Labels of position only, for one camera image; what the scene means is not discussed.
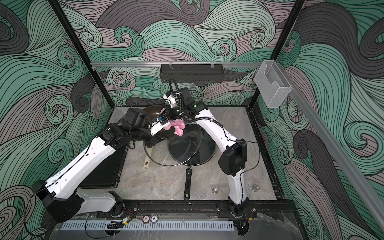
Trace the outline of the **pink microfibre cloth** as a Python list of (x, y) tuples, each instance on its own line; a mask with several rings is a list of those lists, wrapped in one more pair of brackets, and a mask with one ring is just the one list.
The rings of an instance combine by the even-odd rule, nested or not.
[(182, 119), (168, 120), (168, 125), (161, 124), (163, 131), (167, 132), (168, 135), (171, 133), (181, 137), (184, 134), (184, 129), (186, 127)]

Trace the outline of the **glass lid of brown pan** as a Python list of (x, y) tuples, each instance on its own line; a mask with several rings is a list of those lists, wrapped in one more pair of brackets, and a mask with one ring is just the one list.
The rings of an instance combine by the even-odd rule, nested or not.
[(209, 160), (209, 151), (203, 146), (203, 130), (197, 124), (185, 123), (184, 134), (172, 135), (154, 146), (151, 163), (165, 167), (198, 166)]

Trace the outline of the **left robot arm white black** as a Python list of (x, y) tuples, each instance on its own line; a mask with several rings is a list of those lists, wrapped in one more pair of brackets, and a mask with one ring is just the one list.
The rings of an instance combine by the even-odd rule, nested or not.
[[(160, 113), (154, 115), (153, 109)], [(141, 141), (151, 148), (165, 140), (175, 130), (171, 120), (176, 117), (177, 112), (171, 107), (128, 109), (118, 122), (108, 124), (98, 132), (89, 145), (57, 174), (33, 184), (33, 191), (57, 223), (91, 212), (121, 216), (124, 201), (115, 192), (80, 194), (77, 192), (79, 185), (100, 163), (119, 149), (127, 148), (129, 143)]]

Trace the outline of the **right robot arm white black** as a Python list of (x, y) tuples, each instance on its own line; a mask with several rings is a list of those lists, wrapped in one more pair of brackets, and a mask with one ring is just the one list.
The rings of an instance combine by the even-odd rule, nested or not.
[(218, 160), (219, 167), (228, 176), (230, 212), (236, 218), (241, 217), (249, 201), (244, 181), (247, 142), (230, 134), (202, 101), (195, 101), (188, 88), (168, 91), (163, 99), (170, 104), (171, 119), (198, 124), (216, 143), (222, 154)]

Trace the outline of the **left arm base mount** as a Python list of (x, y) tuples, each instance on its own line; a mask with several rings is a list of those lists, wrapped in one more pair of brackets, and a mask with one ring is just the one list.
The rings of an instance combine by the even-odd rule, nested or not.
[(98, 218), (122, 219), (125, 217), (135, 217), (138, 210), (138, 201), (124, 200), (123, 203), (116, 203), (108, 212), (97, 213)]

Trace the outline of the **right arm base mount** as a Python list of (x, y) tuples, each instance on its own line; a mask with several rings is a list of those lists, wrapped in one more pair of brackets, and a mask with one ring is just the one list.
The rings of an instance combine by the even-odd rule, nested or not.
[(254, 206), (254, 201), (250, 201), (248, 198), (236, 205), (232, 200), (221, 200), (216, 203), (217, 214), (220, 218), (257, 218), (257, 210)]

